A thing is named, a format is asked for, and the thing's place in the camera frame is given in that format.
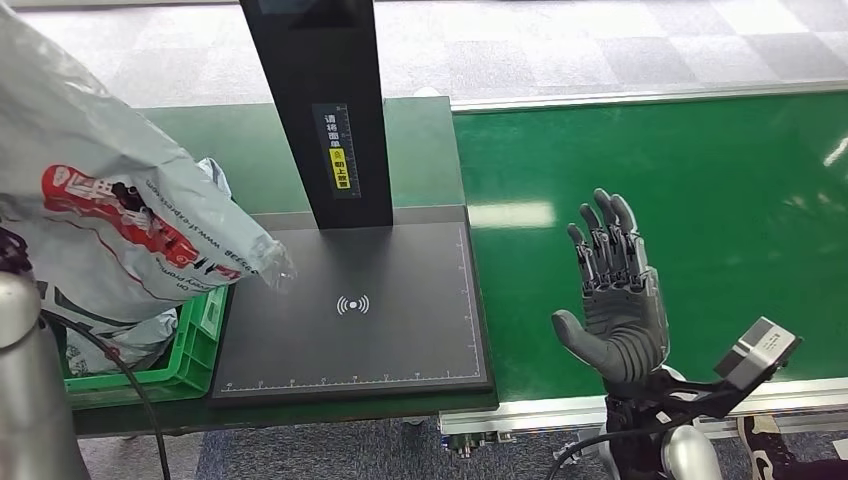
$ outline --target green crate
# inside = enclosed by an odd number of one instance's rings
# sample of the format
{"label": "green crate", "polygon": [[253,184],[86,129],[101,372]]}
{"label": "green crate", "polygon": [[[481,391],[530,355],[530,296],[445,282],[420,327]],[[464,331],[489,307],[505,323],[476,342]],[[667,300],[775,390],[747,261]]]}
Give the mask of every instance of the green crate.
{"label": "green crate", "polygon": [[[226,301],[227,287],[220,287],[183,305],[167,365],[163,355],[151,370],[135,372],[150,401],[186,400],[206,394],[215,369]],[[68,378],[65,387],[75,410],[141,403],[124,374]]]}

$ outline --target black cable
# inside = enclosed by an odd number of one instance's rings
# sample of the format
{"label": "black cable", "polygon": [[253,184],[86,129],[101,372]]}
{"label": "black cable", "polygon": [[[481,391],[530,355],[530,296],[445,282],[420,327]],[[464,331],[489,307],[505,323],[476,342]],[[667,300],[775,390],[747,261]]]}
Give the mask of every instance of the black cable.
{"label": "black cable", "polygon": [[681,425],[687,424],[696,418],[698,418],[698,414],[686,415],[672,422],[656,425],[653,427],[641,428],[638,430],[623,430],[621,432],[605,433],[603,435],[598,435],[597,437],[588,438],[586,440],[583,440],[582,442],[577,442],[576,444],[569,447],[565,452],[563,452],[562,455],[559,456],[559,458],[554,461],[554,464],[551,465],[551,469],[548,470],[547,476],[545,476],[545,480],[554,480],[554,477],[556,477],[557,472],[559,472],[560,468],[565,463],[565,461],[571,458],[572,455],[579,452],[580,450],[583,450],[586,447],[591,447],[596,443],[608,442],[617,438],[638,437],[642,435],[653,435],[655,433],[662,433],[674,427],[679,427]]}
{"label": "black cable", "polygon": [[153,405],[150,403],[150,398],[147,397],[147,393],[144,392],[144,388],[140,383],[138,383],[138,380],[135,378],[135,374],[132,370],[130,370],[130,367],[121,360],[121,357],[118,356],[114,350],[110,349],[108,345],[103,343],[103,340],[95,337],[91,332],[79,324],[60,317],[59,315],[51,315],[50,320],[55,320],[56,323],[63,327],[71,329],[85,337],[86,340],[102,350],[109,360],[115,362],[115,365],[117,365],[121,372],[127,376],[127,380],[130,381],[130,384],[135,389],[136,393],[138,393],[139,398],[141,398],[141,403],[144,405],[144,410],[147,413],[147,417],[150,419],[150,424],[153,426],[153,434],[156,436],[156,447],[159,449],[159,463],[162,465],[162,478],[164,480],[171,480],[171,470],[168,468],[168,456],[165,453],[165,437],[162,435],[162,428],[159,426],[159,421],[156,420],[156,413],[153,411]]}

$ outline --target gray robotic hand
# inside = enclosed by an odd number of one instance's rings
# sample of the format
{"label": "gray robotic hand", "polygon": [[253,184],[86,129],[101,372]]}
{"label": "gray robotic hand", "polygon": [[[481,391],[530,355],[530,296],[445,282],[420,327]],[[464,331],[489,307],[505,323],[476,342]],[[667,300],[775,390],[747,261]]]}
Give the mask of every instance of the gray robotic hand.
{"label": "gray robotic hand", "polygon": [[560,342],[613,383],[635,382],[668,355],[668,323],[657,271],[648,266],[633,211],[619,195],[594,193],[602,225],[588,204],[580,206],[591,238],[568,226],[583,282],[585,328],[567,310],[551,320]]}

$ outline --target wireless symbol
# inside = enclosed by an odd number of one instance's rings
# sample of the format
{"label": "wireless symbol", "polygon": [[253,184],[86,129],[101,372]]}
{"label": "wireless symbol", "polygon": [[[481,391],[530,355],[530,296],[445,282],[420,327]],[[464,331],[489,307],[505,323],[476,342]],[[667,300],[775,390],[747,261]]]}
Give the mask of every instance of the wireless symbol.
{"label": "wireless symbol", "polygon": [[339,312],[339,315],[344,315],[349,310],[358,310],[360,313],[366,314],[369,308],[371,308],[371,300],[368,299],[368,295],[363,295],[358,300],[348,300],[342,295],[336,302],[336,311]]}

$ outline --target table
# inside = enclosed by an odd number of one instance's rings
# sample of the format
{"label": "table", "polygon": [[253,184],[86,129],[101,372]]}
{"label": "table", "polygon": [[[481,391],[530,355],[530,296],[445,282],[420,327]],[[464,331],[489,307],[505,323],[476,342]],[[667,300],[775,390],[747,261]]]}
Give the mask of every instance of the table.
{"label": "table", "polygon": [[[599,378],[549,321],[557,308],[579,309],[564,227],[596,186],[625,194],[638,215],[662,280],[672,366],[714,379],[714,364],[766,315],[806,342],[740,413],[844,406],[848,93],[836,90],[465,105],[452,122],[445,99],[389,100],[395,205],[468,204],[497,397],[220,411],[195,400],[157,405],[160,420],[169,433],[435,411],[448,434],[597,425]],[[272,105],[142,113],[195,156],[219,160],[248,212],[308,208]],[[454,134],[464,188],[445,141]],[[83,435],[148,430],[136,407],[75,420]]]}

